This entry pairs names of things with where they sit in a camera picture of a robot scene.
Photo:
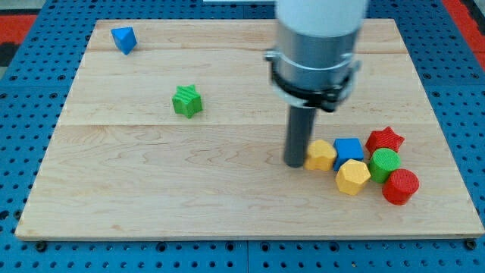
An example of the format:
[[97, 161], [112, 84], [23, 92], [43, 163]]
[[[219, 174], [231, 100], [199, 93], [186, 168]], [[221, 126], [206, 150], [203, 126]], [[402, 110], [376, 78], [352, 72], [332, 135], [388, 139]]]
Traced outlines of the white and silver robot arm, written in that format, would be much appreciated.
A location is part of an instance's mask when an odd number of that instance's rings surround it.
[[289, 106], [284, 162], [303, 166], [315, 112], [334, 112], [354, 89], [355, 44], [368, 0], [278, 0], [276, 40], [264, 58], [274, 92]]

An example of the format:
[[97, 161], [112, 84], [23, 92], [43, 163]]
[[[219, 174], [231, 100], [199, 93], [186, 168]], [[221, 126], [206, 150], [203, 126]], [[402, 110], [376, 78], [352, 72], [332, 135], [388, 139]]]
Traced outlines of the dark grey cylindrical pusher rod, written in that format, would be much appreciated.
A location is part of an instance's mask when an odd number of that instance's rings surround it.
[[283, 160], [291, 168], [304, 165], [315, 112], [315, 108], [289, 107]]

